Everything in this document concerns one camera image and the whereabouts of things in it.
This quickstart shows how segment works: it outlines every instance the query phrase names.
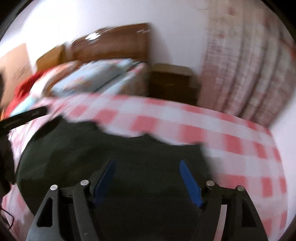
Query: black cable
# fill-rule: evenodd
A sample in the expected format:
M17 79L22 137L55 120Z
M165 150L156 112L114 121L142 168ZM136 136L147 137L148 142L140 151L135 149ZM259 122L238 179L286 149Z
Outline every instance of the black cable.
M11 225L9 226L9 228L8 228L8 230L10 230L11 228L12 228L12 226L13 226L13 223L14 223L14 221L15 221L15 218L14 218L14 216L13 215L11 215L9 212L7 212L5 209L3 209L2 207L0 207L0 210L3 210L4 212L6 212L8 215L10 215L11 217L12 217L12 223L11 223Z

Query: metal pin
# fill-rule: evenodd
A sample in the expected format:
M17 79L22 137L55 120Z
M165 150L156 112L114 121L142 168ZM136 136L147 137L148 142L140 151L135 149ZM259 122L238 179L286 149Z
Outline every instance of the metal pin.
M50 187L50 190L52 190L52 191L54 191L54 190L57 190L57 185L52 185L51 187Z
M207 185L210 187L213 187L215 185L215 183L213 181L207 181Z
M239 190L239 191L244 191L244 187L243 186L241 186L241 185L239 185L239 186L237 186L237 189Z
M80 182L81 186L86 186L89 184L89 181L88 180L83 180Z

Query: pink curtain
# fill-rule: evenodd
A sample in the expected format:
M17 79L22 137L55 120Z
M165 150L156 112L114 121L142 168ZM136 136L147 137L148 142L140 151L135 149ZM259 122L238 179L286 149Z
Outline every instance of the pink curtain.
M295 43L260 0L209 0L199 106L269 126L295 88Z

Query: wooden headboard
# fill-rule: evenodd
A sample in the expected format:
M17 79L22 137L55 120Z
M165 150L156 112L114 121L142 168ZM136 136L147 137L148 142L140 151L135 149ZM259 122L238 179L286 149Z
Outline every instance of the wooden headboard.
M148 23L101 28L72 41L67 52L71 60L84 63L113 58L132 58L147 62L149 35Z

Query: wooden nightstand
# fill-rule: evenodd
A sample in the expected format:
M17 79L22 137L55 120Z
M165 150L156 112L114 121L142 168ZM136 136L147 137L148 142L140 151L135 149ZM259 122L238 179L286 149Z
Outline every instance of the wooden nightstand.
M190 68L171 64L155 64L149 80L149 97L196 105L200 88L189 87Z

